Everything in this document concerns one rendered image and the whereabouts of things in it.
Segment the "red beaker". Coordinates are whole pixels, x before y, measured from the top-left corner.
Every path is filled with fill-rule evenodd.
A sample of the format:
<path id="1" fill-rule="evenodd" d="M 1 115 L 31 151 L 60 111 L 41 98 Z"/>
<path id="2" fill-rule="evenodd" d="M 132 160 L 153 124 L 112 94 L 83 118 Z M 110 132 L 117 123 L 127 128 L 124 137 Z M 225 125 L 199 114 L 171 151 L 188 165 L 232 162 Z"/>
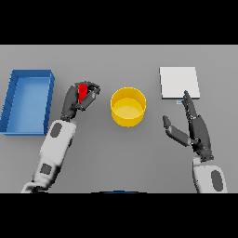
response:
<path id="1" fill-rule="evenodd" d="M 87 96 L 87 84 L 80 83 L 78 85 L 78 103 L 81 104 L 86 96 Z"/>

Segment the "yellow bowl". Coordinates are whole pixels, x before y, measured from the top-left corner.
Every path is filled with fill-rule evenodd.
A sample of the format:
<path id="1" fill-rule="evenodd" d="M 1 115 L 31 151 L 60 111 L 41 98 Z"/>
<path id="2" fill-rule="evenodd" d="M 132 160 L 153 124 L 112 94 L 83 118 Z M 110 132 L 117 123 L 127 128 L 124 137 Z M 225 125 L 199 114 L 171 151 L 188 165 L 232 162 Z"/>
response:
<path id="1" fill-rule="evenodd" d="M 147 100 L 144 94 L 134 87 L 122 87 L 111 97 L 112 119 L 123 127 L 138 125 L 145 114 Z"/>

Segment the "pale square scale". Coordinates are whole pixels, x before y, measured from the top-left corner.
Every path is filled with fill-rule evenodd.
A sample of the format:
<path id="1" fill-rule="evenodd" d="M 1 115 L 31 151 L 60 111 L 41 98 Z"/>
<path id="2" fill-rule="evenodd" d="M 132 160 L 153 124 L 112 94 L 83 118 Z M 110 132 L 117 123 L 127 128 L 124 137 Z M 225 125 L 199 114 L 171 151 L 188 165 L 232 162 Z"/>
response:
<path id="1" fill-rule="evenodd" d="M 187 90 L 192 99 L 200 98 L 194 67 L 160 67 L 158 69 L 162 99 L 182 99 Z"/>

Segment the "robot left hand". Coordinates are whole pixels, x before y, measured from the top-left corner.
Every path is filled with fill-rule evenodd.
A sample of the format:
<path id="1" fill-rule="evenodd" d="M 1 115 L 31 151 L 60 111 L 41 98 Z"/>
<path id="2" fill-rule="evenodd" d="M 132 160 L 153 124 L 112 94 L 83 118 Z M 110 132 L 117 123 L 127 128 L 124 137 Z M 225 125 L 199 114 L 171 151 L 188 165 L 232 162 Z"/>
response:
<path id="1" fill-rule="evenodd" d="M 80 83 L 87 84 L 87 96 L 84 98 L 81 104 L 78 103 L 78 85 Z M 70 122 L 75 116 L 78 110 L 85 111 L 95 100 L 100 92 L 99 85 L 90 81 L 83 81 L 75 83 L 68 89 L 61 111 L 60 119 Z"/>

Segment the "blue tray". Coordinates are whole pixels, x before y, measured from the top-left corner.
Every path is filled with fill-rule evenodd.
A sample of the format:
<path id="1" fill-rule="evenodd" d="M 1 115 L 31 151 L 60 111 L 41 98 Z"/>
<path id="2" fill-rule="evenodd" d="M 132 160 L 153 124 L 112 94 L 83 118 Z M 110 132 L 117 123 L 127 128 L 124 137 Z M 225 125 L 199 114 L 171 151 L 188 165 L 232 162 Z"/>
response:
<path id="1" fill-rule="evenodd" d="M 12 70 L 0 114 L 0 134 L 45 136 L 54 82 L 51 70 Z"/>

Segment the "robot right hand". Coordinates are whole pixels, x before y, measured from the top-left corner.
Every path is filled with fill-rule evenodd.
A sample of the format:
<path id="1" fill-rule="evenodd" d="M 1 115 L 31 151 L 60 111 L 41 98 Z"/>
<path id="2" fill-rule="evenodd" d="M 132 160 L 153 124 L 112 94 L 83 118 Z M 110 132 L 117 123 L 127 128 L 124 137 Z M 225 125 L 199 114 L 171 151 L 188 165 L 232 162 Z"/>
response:
<path id="1" fill-rule="evenodd" d="M 207 126 L 203 117 L 195 110 L 192 98 L 187 90 L 184 91 L 182 104 L 185 109 L 190 134 L 186 134 L 171 124 L 169 118 L 163 116 L 165 133 L 184 147 L 192 146 L 193 151 L 202 162 L 212 161 L 214 155 Z"/>

